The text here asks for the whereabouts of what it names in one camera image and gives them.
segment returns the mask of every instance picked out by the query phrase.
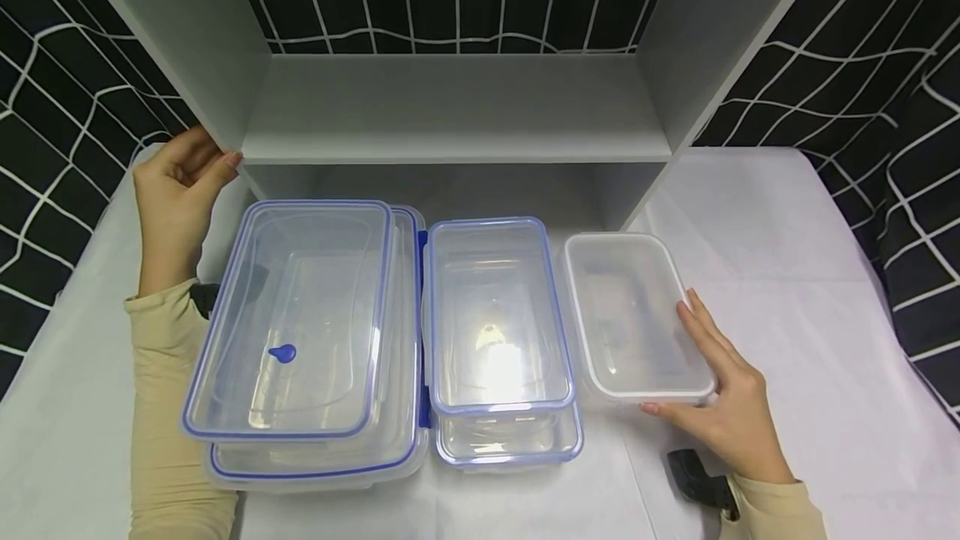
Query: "wrist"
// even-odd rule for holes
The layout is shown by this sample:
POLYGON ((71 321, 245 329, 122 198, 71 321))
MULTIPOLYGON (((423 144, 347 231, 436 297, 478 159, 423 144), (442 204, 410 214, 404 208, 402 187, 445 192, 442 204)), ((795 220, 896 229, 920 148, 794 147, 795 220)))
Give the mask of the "wrist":
POLYGON ((144 248, 140 263, 138 296, 160 293, 197 276, 197 264, 192 256, 166 255, 144 248))
POLYGON ((741 478, 752 479, 754 482, 791 484, 797 479, 790 471, 790 465, 783 454, 772 454, 770 457, 758 459, 754 463, 740 467, 736 471, 741 478))

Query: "white shelving unit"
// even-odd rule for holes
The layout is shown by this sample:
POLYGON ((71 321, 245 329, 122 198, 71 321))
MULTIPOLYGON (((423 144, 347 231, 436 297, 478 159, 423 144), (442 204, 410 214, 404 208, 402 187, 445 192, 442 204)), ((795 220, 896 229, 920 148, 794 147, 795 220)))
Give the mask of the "white shelving unit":
POLYGON ((247 0, 109 1, 260 198, 573 230, 630 227, 794 0, 658 0, 618 55, 272 55, 247 0))

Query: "plastic food container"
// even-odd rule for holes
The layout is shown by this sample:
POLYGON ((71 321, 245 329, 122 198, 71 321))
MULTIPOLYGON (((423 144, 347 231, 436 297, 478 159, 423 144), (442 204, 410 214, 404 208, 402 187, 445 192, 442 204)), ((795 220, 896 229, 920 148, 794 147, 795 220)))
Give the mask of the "plastic food container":
POLYGON ((583 426, 576 403, 546 415, 442 417, 436 444, 440 458, 454 467, 509 472, 575 458, 583 449, 583 426))
POLYGON ((424 342, 437 412, 569 407, 573 370, 543 224, 441 222, 425 252, 424 342))
POLYGON ((686 300, 670 253, 647 234, 578 234, 563 249, 580 377, 607 402, 700 403, 713 371, 677 317, 686 300))
POLYGON ((393 214, 258 202, 230 255, 183 426, 219 442, 349 438, 375 418, 393 214))
POLYGON ((428 431, 419 427, 422 383, 418 336, 419 213, 395 207, 397 262, 384 323, 387 375, 377 421, 350 438, 213 444, 207 470, 220 488, 272 493, 368 488, 404 478, 423 464, 428 431))

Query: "shelf board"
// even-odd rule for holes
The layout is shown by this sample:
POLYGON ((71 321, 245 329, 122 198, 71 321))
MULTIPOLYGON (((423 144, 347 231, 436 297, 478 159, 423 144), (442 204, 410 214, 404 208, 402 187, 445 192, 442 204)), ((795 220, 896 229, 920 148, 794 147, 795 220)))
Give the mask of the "shelf board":
POLYGON ((638 163, 672 153, 636 55, 274 56, 247 163, 638 163))

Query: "transparent plastic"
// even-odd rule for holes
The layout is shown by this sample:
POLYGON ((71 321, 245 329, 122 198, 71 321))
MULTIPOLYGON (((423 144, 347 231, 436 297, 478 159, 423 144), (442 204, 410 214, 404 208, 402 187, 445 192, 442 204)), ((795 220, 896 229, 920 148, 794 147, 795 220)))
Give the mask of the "transparent plastic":
POLYGON ((576 403, 556 412, 437 419, 437 453, 472 471, 500 473, 568 462, 583 447, 576 403))
POLYGON ((393 255, 379 201, 261 201, 227 264, 183 412, 197 438, 346 438, 372 419, 393 255))
POLYGON ((441 222, 426 248, 424 342, 441 414, 565 408, 574 384, 548 240, 531 217, 441 222))
POLYGON ((384 362, 390 364, 380 418, 352 438, 214 444, 207 468, 215 485, 280 493, 368 488, 408 476, 423 462, 428 437, 418 428, 418 213, 396 207, 393 214, 398 256, 384 327, 384 362))
POLYGON ((647 234, 578 234, 563 269, 579 337, 581 378, 606 402, 700 403, 715 377, 677 317, 683 283, 647 234))

